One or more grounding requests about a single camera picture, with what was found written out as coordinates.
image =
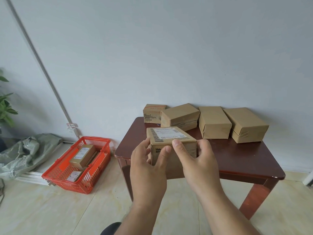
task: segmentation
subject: baseboard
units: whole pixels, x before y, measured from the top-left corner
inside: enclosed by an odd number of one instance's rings
[[[305,178],[309,175],[308,172],[296,172],[296,171],[285,171],[285,180],[299,181],[303,182]]]

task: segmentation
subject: white wall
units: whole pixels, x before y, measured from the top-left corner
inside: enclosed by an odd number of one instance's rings
[[[84,135],[120,142],[146,103],[246,106],[313,170],[312,0],[12,1]]]
[[[15,127],[2,126],[4,136],[23,138],[37,133],[54,133],[74,140],[66,130],[66,117],[41,68],[21,35],[4,0],[0,0],[0,68],[9,82],[0,82],[10,96]]]

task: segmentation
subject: beige floor tile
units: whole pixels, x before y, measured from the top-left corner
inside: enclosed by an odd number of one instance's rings
[[[249,193],[253,184],[223,180],[221,179],[221,184],[227,195],[227,197],[233,202],[233,204],[239,208],[242,202],[245,200],[247,194]],[[200,235],[212,234],[209,223],[205,217],[205,213],[199,203],[199,224],[200,224]]]
[[[313,190],[302,182],[280,181],[252,217],[264,235],[311,235]]]
[[[198,200],[185,178],[167,181],[152,234],[199,234]]]
[[[93,197],[73,235],[99,235],[108,225],[122,221],[131,206],[131,199],[117,159]]]
[[[71,234],[111,165],[89,195],[57,186],[6,182],[0,208],[0,234]]]

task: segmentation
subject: plastic bag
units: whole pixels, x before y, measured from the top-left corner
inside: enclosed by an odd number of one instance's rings
[[[36,134],[0,153],[0,178],[12,180],[45,162],[62,138]]]

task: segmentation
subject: wooden table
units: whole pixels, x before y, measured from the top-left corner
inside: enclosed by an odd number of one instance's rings
[[[137,117],[115,151],[120,168],[131,197],[130,181],[131,153],[146,139],[146,128],[159,127],[157,124],[144,123]],[[202,139],[199,127],[187,131],[195,139]],[[240,207],[240,211],[250,219],[285,173],[279,166],[264,142],[237,144],[232,138],[209,139],[216,157],[221,179],[253,183],[250,192]]]

